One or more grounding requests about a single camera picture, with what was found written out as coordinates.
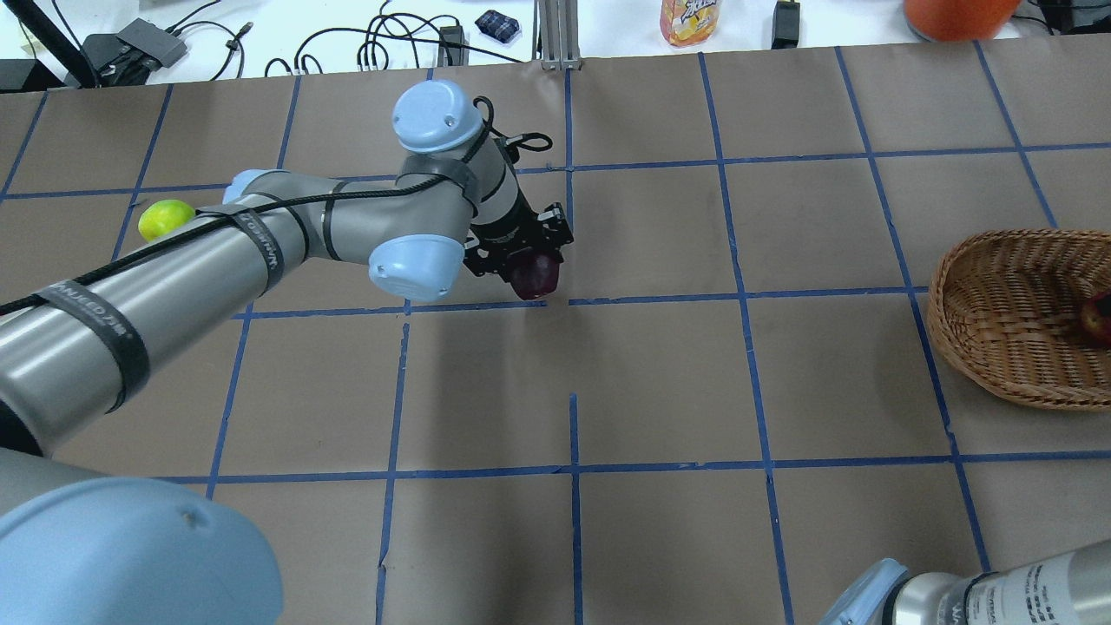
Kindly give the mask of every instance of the wicker basket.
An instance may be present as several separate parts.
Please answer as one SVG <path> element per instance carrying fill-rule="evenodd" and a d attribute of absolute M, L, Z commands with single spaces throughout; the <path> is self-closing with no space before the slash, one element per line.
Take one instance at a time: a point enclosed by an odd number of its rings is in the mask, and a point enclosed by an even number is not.
<path fill-rule="evenodd" d="M 1111 410 L 1111 350 L 1080 330 L 1111 289 L 1111 233 L 1007 230 L 954 246 L 930 283 L 927 327 L 950 365 L 1011 402 Z"/>

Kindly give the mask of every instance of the metal bracket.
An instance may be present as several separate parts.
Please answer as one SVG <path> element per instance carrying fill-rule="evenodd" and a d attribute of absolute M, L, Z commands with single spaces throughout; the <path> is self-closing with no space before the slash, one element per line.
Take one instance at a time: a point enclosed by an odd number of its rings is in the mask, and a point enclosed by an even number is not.
<path fill-rule="evenodd" d="M 579 69 L 579 0 L 537 0 L 540 67 Z"/>

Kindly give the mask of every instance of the light blue joint cover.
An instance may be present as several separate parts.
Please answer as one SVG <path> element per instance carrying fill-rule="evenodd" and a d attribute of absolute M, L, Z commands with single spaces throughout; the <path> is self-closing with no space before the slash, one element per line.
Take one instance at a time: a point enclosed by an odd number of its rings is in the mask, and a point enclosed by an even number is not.
<path fill-rule="evenodd" d="M 441 234 L 407 234 L 370 252 L 370 281 L 413 301 L 436 301 L 451 292 L 463 262 L 463 243 Z"/>
<path fill-rule="evenodd" d="M 416 153 L 458 148 L 482 130 L 482 114 L 462 87 L 426 80 L 410 87 L 393 105 L 393 131 Z"/>
<path fill-rule="evenodd" d="M 891 558 L 881 560 L 849 586 L 818 625 L 865 625 L 905 578 L 905 566 Z"/>
<path fill-rule="evenodd" d="M 272 625 L 281 609 L 262 533 L 184 486 L 88 480 L 0 517 L 0 623 Z"/>
<path fill-rule="evenodd" d="M 243 194 L 247 190 L 248 184 L 256 181 L 260 175 L 270 173 L 271 171 L 286 171 L 284 169 L 244 169 L 236 174 L 231 179 L 231 184 L 223 190 L 223 203 L 230 203 L 231 200 Z"/>

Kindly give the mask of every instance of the red apple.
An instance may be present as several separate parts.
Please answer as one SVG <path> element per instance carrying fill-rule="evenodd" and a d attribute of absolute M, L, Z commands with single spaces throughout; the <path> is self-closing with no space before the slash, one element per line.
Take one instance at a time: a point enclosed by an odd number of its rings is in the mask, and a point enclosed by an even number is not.
<path fill-rule="evenodd" d="M 1084 302 L 1080 308 L 1080 327 L 1088 336 L 1111 347 L 1111 290 Z"/>

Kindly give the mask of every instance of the white table surface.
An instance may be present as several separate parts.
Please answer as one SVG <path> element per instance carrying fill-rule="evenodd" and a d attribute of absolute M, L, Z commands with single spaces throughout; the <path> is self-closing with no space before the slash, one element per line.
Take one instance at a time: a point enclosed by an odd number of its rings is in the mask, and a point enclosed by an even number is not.
<path fill-rule="evenodd" d="M 58 0 L 79 37 L 92 32 L 118 32 L 134 18 L 166 28 L 203 3 L 202 0 Z M 61 27 L 49 0 L 37 0 L 43 11 Z M 860 46 L 919 41 L 907 27 L 902 0 L 801 0 L 802 36 L 800 46 Z M 304 0 L 223 0 L 191 20 L 218 21 L 232 31 L 247 21 L 253 29 L 243 38 L 247 51 L 244 77 L 262 75 L 271 58 L 291 61 L 297 47 L 312 32 L 329 27 L 366 28 L 379 7 L 371 1 Z M 675 49 L 659 31 L 659 0 L 580 0 L 579 36 L 583 58 L 638 57 L 693 51 L 760 50 L 771 42 L 771 13 L 774 0 L 722 0 L 718 31 L 700 46 Z M 521 22 L 522 34 L 502 44 L 481 32 L 474 19 L 487 9 L 496 9 Z M 1039 14 L 1023 4 L 1023 14 Z M 517 59 L 528 59 L 533 30 L 532 0 L 391 0 L 386 12 L 412 12 L 423 17 L 450 13 L 459 17 L 471 46 L 487 48 Z M 1040 24 L 1012 20 L 1000 38 L 1042 37 Z M 426 30 L 419 34 L 434 39 Z M 213 27 L 197 27 L 182 36 L 189 52 L 172 68 L 151 74 L 149 82 L 188 82 L 209 79 L 227 54 L 228 34 Z M 307 52 L 320 60 L 327 72 L 356 71 L 354 50 L 361 43 L 358 33 L 323 34 L 313 40 Z M 392 68 L 414 67 L 408 43 L 386 42 Z M 27 58 L 26 42 L 14 17 L 0 9 L 0 58 Z M 437 47 L 418 44 L 421 67 L 432 63 Z M 57 74 L 62 68 L 49 53 L 40 58 Z M 479 52 L 470 52 L 470 64 L 504 62 Z M 232 59 L 224 77 L 234 77 L 238 58 Z"/>

